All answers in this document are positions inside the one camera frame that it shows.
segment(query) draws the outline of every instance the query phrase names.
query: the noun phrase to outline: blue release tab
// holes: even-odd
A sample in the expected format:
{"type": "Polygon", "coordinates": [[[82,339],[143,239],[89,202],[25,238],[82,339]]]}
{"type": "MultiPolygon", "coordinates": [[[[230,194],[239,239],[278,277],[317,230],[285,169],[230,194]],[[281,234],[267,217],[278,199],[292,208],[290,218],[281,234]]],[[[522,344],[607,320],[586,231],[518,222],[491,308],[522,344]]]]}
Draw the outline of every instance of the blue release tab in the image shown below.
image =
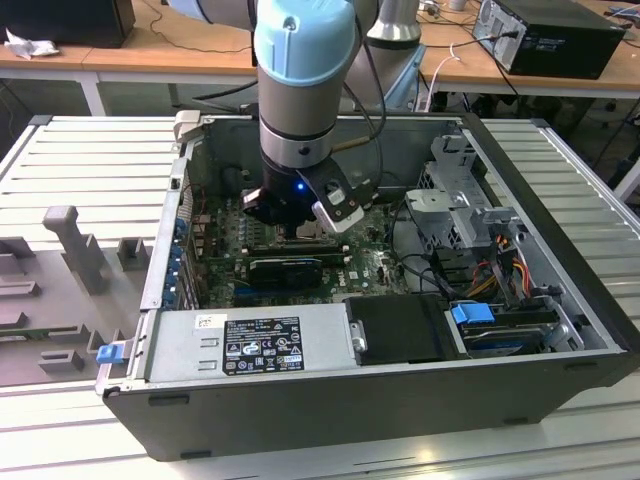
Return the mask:
{"type": "Polygon", "coordinates": [[[451,309],[456,324],[461,323],[493,323],[491,307],[487,303],[460,303],[451,309]]]}
{"type": "Polygon", "coordinates": [[[124,363],[124,345],[103,345],[98,349],[96,362],[99,365],[105,363],[124,363]]]}

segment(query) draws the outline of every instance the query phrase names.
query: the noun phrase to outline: warning label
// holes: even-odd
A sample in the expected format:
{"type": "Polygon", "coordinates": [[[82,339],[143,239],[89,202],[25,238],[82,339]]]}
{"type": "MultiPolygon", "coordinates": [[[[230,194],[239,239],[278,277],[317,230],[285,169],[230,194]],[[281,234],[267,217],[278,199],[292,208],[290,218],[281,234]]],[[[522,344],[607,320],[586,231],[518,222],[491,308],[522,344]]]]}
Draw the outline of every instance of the warning label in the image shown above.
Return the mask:
{"type": "Polygon", "coordinates": [[[222,365],[227,375],[304,370],[300,318],[225,322],[222,365]]]}

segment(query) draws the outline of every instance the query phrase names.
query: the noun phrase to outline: white cable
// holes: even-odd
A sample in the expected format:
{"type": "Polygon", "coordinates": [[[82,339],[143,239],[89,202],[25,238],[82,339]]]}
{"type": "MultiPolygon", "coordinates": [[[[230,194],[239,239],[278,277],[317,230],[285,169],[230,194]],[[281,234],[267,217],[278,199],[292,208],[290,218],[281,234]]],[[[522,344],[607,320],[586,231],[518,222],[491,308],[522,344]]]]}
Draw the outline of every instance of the white cable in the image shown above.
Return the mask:
{"type": "Polygon", "coordinates": [[[424,109],[425,112],[429,112],[431,111],[431,102],[433,101],[433,95],[434,95],[434,91],[433,91],[433,87],[436,84],[436,79],[438,78],[438,73],[440,72],[440,69],[444,66],[445,63],[447,63],[449,60],[457,60],[458,62],[462,61],[462,59],[460,57],[458,57],[455,52],[453,51],[453,47],[455,46],[455,43],[452,43],[451,45],[449,45],[449,53],[451,53],[450,57],[447,57],[445,59],[443,59],[440,62],[440,65],[438,65],[438,68],[436,68],[436,71],[433,72],[433,78],[431,79],[431,86],[429,87],[429,92],[427,93],[427,95],[429,95],[428,99],[427,99],[427,106],[424,109]]]}
{"type": "Polygon", "coordinates": [[[640,8],[640,5],[633,5],[631,7],[623,8],[622,10],[618,10],[613,15],[611,15],[610,18],[617,17],[621,13],[628,12],[629,10],[635,10],[636,8],[640,8]]]}

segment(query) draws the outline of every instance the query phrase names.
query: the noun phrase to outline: metal frame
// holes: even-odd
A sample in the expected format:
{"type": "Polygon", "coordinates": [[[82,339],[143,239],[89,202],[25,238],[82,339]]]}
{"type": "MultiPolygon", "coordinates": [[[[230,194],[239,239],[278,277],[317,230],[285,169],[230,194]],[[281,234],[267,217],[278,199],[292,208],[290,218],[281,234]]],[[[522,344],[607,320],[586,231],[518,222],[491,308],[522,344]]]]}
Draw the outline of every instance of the metal frame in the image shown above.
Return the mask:
{"type": "MultiPolygon", "coordinates": [[[[100,95],[100,83],[165,83],[195,85],[242,85],[255,78],[252,75],[206,75],[155,72],[101,72],[91,70],[50,70],[35,68],[0,68],[0,78],[22,80],[58,80],[77,82],[82,87],[91,115],[104,117],[109,109],[100,95]]],[[[179,104],[177,92],[169,90],[172,104],[179,104]]]]}

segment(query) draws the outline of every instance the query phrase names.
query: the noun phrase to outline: power cable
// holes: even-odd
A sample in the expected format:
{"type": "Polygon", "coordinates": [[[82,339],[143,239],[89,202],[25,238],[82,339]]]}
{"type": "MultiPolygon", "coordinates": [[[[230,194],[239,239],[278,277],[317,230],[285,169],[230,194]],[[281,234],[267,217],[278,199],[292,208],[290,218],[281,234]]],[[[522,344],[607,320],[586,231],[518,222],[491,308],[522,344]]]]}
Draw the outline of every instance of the power cable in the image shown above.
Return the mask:
{"type": "Polygon", "coordinates": [[[384,129],[387,123],[387,106],[385,103],[384,91],[382,90],[382,83],[380,83],[380,76],[378,75],[378,70],[376,68],[375,61],[373,60],[371,49],[369,48],[369,44],[367,43],[367,39],[362,29],[362,24],[360,23],[360,20],[358,19],[358,17],[356,17],[356,27],[358,28],[358,34],[360,35],[360,39],[362,40],[363,48],[367,56],[367,60],[369,61],[369,66],[371,68],[371,73],[373,74],[373,79],[376,85],[376,89],[378,90],[378,95],[380,97],[380,105],[382,108],[382,116],[380,118],[380,123],[378,124],[378,127],[376,128],[375,132],[371,133],[367,137],[355,138],[353,140],[348,140],[346,142],[339,143],[338,145],[335,145],[333,147],[332,149],[333,153],[338,153],[344,150],[349,150],[354,147],[360,147],[362,145],[366,145],[370,141],[375,140],[380,136],[380,133],[382,133],[382,130],[384,129]]]}
{"type": "Polygon", "coordinates": [[[151,5],[149,2],[147,2],[147,0],[142,0],[142,1],[147,7],[153,10],[156,13],[156,15],[158,15],[158,18],[152,20],[151,23],[149,24],[149,30],[151,30],[151,33],[153,33],[155,36],[162,38],[169,45],[173,45],[174,47],[181,48],[183,50],[191,50],[193,52],[202,52],[202,53],[240,53],[240,52],[244,52],[245,50],[251,49],[251,45],[239,48],[238,50],[214,50],[214,49],[204,49],[204,48],[197,48],[197,47],[186,47],[184,45],[179,45],[173,42],[172,40],[169,40],[169,38],[163,32],[160,32],[155,28],[156,23],[160,22],[164,18],[164,14],[160,10],[158,10],[156,7],[151,5]]]}
{"type": "MultiPolygon", "coordinates": [[[[358,108],[358,110],[362,112],[362,116],[364,117],[364,120],[367,122],[367,125],[369,126],[370,134],[375,135],[376,128],[373,124],[373,121],[371,120],[371,117],[369,116],[369,112],[367,112],[367,110],[364,108],[364,105],[362,105],[362,102],[360,101],[358,96],[354,93],[354,91],[351,90],[351,87],[347,85],[347,82],[344,83],[344,89],[349,95],[349,97],[351,98],[351,100],[353,101],[353,103],[356,104],[356,107],[358,108]]],[[[382,175],[384,174],[384,160],[382,158],[382,146],[380,145],[380,139],[378,137],[374,137],[373,141],[376,146],[376,156],[378,158],[378,171],[376,172],[376,177],[373,180],[373,185],[374,185],[374,188],[378,188],[382,183],[382,175]]]]}
{"type": "Polygon", "coordinates": [[[223,92],[218,93],[210,93],[208,95],[200,95],[197,97],[193,97],[194,101],[202,101],[202,100],[213,100],[214,98],[226,97],[227,95],[233,95],[234,93],[239,93],[244,90],[248,90],[251,87],[254,87],[258,84],[258,80],[252,80],[249,83],[245,83],[244,85],[240,85],[239,87],[230,88],[229,90],[225,90],[223,92]]]}

